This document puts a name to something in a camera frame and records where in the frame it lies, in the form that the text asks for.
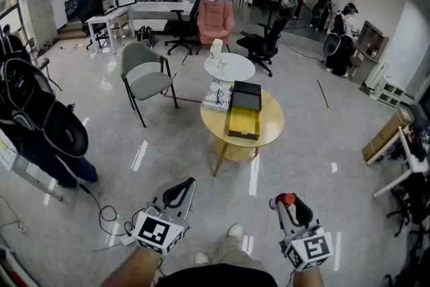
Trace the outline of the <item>black swivel chair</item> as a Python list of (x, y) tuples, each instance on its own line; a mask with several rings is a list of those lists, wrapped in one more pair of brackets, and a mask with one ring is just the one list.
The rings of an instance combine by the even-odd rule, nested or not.
[[(82, 23), (82, 32), (87, 36), (91, 36), (90, 27), (87, 23), (87, 20), (91, 18), (91, 14), (89, 11), (89, 0), (78, 0), (77, 8), (75, 9), (75, 14), (79, 18)], [(107, 26), (106, 24), (92, 24), (93, 32), (95, 34), (95, 41), (99, 44), (99, 47), (102, 47), (101, 40), (108, 39), (108, 34), (106, 32)]]
[(399, 215), (398, 230), (394, 236), (401, 233), (403, 227), (413, 223), (421, 226), (430, 216), (430, 181), (423, 174), (413, 174), (400, 183), (399, 188), (390, 190), (398, 208), (386, 215), (386, 218)]

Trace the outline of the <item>black office chair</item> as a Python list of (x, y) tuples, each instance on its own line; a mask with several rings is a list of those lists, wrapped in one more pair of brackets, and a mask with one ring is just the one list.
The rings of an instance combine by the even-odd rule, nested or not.
[(288, 22), (287, 17), (281, 17), (276, 19), (272, 26), (259, 24), (265, 30), (263, 36), (242, 31), (243, 37), (236, 41), (240, 47), (247, 50), (247, 58), (253, 64), (257, 63), (263, 67), (268, 72), (269, 77), (272, 77), (273, 74), (264, 62), (269, 65), (272, 63), (271, 59), (278, 53), (278, 40)]
[(165, 41), (164, 45), (173, 44), (170, 49), (168, 49), (167, 54), (170, 55), (171, 51), (176, 49), (178, 46), (183, 46), (187, 49), (188, 53), (192, 55), (192, 48), (189, 46), (190, 44), (193, 46), (201, 46), (202, 43), (198, 38), (199, 27), (197, 24), (198, 21), (198, 7), (201, 0), (195, 0), (193, 7), (189, 13), (189, 19), (183, 19), (182, 13), (183, 10), (175, 9), (171, 10), (171, 13), (175, 13), (177, 15), (176, 19), (169, 19), (165, 24), (163, 33), (164, 34), (172, 34), (174, 37), (178, 37), (177, 40)]

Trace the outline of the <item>dark wooden chair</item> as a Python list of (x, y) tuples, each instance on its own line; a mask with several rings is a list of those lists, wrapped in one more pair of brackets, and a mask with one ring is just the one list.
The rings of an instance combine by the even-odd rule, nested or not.
[(51, 77), (48, 69), (48, 65), (50, 64), (50, 60), (48, 58), (44, 58), (41, 55), (36, 56), (35, 53), (38, 52), (36, 49), (34, 38), (30, 38), (24, 47), (27, 49), (30, 54), (31, 62), (41, 71), (46, 71), (46, 78), (49, 82), (55, 85), (59, 91), (62, 91), (62, 88), (58, 83), (56, 83)]

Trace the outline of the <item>yellow wooden tray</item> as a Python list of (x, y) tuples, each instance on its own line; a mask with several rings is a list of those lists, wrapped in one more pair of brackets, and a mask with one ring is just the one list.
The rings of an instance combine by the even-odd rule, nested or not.
[(226, 117), (226, 134), (235, 138), (260, 137), (261, 86), (235, 81)]

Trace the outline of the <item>person's beige trousers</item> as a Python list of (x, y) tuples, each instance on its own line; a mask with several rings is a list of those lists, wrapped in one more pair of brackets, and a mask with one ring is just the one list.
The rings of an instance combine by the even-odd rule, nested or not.
[(252, 259), (245, 251), (239, 248), (239, 240), (233, 237), (226, 237), (219, 244), (215, 254), (210, 259), (210, 264), (228, 264), (242, 268), (250, 268), (265, 271), (265, 267), (260, 261)]

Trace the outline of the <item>white plastic jug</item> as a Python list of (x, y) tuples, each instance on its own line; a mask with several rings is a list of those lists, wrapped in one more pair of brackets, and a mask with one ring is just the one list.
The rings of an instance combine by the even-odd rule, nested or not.
[(214, 46), (216, 48), (216, 58), (214, 58), (214, 59), (220, 58), (220, 54), (222, 52), (223, 41), (221, 39), (216, 38), (216, 39), (214, 39), (211, 46)]

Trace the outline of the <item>person's black shirt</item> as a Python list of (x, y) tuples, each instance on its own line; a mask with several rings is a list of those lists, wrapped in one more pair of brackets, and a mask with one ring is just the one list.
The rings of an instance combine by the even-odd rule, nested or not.
[(229, 264), (199, 265), (161, 278), (156, 287), (277, 287), (271, 274)]

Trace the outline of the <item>round white table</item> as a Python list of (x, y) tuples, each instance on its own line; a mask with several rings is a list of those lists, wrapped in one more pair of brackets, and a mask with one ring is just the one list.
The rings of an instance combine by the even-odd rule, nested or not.
[[(223, 70), (218, 69), (218, 61), (220, 58), (226, 62)], [(254, 64), (244, 56), (230, 52), (222, 52), (220, 58), (213, 59), (208, 57), (204, 61), (206, 72), (219, 81), (247, 81), (255, 74)]]

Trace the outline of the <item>printed newspaper-pattern book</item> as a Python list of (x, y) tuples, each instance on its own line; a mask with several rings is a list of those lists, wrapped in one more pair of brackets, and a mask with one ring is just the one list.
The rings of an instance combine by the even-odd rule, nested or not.
[[(216, 104), (216, 93), (218, 89), (224, 90), (224, 105), (218, 106)], [(211, 82), (210, 88), (204, 98), (203, 106), (210, 110), (219, 112), (227, 112), (230, 108), (230, 101), (233, 92), (233, 86), (221, 83), (219, 80)]]

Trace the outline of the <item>grey padded chair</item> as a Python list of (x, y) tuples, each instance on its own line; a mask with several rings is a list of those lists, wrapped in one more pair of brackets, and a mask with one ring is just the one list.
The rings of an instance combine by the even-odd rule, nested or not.
[[(160, 70), (143, 73), (135, 81), (129, 82), (129, 72), (146, 63), (157, 63), (160, 66)], [(144, 101), (158, 93), (162, 94), (166, 89), (170, 89), (175, 107), (179, 107), (169, 61), (164, 56), (154, 52), (143, 42), (133, 41), (124, 47), (122, 51), (121, 78), (126, 88), (132, 109), (137, 111), (144, 128), (146, 128), (146, 124), (137, 106), (136, 100)]]

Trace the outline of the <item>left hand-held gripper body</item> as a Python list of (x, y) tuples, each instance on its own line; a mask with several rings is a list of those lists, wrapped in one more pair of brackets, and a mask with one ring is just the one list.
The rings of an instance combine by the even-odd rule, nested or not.
[(185, 198), (177, 204), (166, 204), (155, 198), (140, 212), (134, 228), (133, 237), (146, 249), (161, 255), (168, 255), (189, 229), (187, 215), (191, 199)]

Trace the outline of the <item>grey metal locker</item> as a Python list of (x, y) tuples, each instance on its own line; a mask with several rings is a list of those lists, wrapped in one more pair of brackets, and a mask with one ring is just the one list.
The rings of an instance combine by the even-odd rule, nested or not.
[(58, 36), (50, 0), (27, 0), (28, 14), (37, 49)]

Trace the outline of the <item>person's left forearm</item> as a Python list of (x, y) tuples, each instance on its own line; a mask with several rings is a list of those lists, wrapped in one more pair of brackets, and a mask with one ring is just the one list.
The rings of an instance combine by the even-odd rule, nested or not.
[(151, 287), (162, 255), (144, 247), (135, 251), (101, 284), (101, 287)]

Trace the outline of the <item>grey wooden wall cabinet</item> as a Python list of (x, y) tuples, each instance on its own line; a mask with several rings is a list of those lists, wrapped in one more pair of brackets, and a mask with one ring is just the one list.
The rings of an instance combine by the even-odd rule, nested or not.
[(352, 82), (358, 85), (365, 82), (373, 68), (379, 65), (387, 43), (388, 37), (365, 20), (350, 56), (352, 67), (349, 70), (349, 79)]

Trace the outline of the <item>black floor stand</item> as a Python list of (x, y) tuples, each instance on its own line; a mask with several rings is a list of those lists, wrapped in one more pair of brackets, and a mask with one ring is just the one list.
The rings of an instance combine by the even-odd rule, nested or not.
[(269, 29), (271, 28), (271, 18), (275, 11), (280, 8), (280, 0), (264, 0), (262, 14), (268, 14), (268, 18), (265, 24), (263, 24), (263, 36), (268, 35)]

